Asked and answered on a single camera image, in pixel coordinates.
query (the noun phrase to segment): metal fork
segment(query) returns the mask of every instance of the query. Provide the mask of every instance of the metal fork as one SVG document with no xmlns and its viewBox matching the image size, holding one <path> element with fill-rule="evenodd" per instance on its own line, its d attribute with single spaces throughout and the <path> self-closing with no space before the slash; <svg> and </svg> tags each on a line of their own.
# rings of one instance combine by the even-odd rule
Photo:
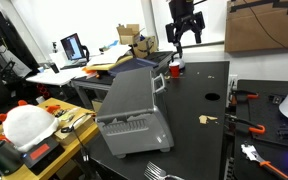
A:
<svg viewBox="0 0 288 180">
<path fill-rule="evenodd" d="M 166 178 L 172 178 L 175 180 L 184 180 L 174 175 L 166 175 L 166 171 L 159 168 L 152 162 L 148 162 L 144 175 L 150 180 L 165 180 Z"/>
</svg>

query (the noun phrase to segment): wire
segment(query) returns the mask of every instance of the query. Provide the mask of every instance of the wire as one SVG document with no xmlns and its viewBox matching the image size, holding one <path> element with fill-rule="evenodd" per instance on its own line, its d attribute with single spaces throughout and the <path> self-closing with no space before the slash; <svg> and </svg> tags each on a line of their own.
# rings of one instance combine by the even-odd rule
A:
<svg viewBox="0 0 288 180">
<path fill-rule="evenodd" d="M 268 37 L 270 37 L 273 41 L 275 41 L 277 44 L 279 44 L 280 46 L 282 46 L 283 48 L 285 48 L 286 50 L 288 50 L 288 47 L 284 46 L 282 43 L 280 43 L 279 41 L 277 41 L 275 38 L 273 38 L 268 32 L 267 30 L 264 28 L 263 24 L 260 22 L 260 20 L 258 19 L 258 17 L 256 16 L 255 12 L 253 11 L 253 9 L 251 7 L 249 7 L 250 10 L 252 11 L 252 13 L 255 16 L 256 21 L 260 24 L 260 26 L 262 27 L 262 29 L 264 30 L 264 32 L 268 35 Z"/>
</svg>

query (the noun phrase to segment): computer monitor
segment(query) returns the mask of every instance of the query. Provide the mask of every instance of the computer monitor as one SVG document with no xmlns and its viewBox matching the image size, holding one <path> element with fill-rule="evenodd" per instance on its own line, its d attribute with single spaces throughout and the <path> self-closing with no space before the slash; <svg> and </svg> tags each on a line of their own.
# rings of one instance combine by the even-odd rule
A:
<svg viewBox="0 0 288 180">
<path fill-rule="evenodd" d="M 77 33 L 62 39 L 61 43 L 68 60 L 78 61 L 85 58 L 83 47 Z"/>
</svg>

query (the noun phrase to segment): keyboard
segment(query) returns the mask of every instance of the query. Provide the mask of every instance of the keyboard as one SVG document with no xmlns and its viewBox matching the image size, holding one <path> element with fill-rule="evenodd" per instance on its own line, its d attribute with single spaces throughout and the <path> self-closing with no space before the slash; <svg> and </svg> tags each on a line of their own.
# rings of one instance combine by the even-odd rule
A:
<svg viewBox="0 0 288 180">
<path fill-rule="evenodd" d="M 78 67 L 83 67 L 85 65 L 86 65 L 85 63 L 71 64 L 71 65 L 66 65 L 66 66 L 60 68 L 60 70 L 78 68 Z"/>
</svg>

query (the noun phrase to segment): black tabletop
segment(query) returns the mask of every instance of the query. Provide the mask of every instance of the black tabletop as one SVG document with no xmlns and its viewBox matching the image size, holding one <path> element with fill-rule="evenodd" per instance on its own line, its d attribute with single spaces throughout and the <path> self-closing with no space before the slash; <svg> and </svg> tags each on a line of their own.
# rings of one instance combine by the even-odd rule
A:
<svg viewBox="0 0 288 180">
<path fill-rule="evenodd" d="M 278 105 L 272 103 L 271 99 L 273 95 L 284 97 L 288 93 L 288 82 L 240 80 L 238 89 L 258 92 L 259 98 L 248 102 L 238 102 L 237 117 L 264 125 L 266 132 L 264 135 L 256 135 L 252 138 L 247 131 L 247 126 L 237 125 L 234 148 L 236 178 L 238 180 L 276 179 L 257 162 L 251 162 L 245 158 L 241 151 L 241 144 L 245 141 L 254 145 L 263 159 L 270 161 L 273 166 L 288 175 L 288 139 L 281 139 L 277 135 L 278 128 L 288 128 L 288 119 L 281 115 Z"/>
<path fill-rule="evenodd" d="M 184 179 L 222 179 L 228 71 L 229 62 L 187 63 L 180 78 L 167 80 L 165 101 L 175 144 L 170 152 L 148 151 L 118 159 L 99 134 L 90 142 L 91 157 L 128 179 L 147 179 L 143 174 L 149 161 Z M 200 115 L 218 119 L 201 124 Z"/>
</svg>

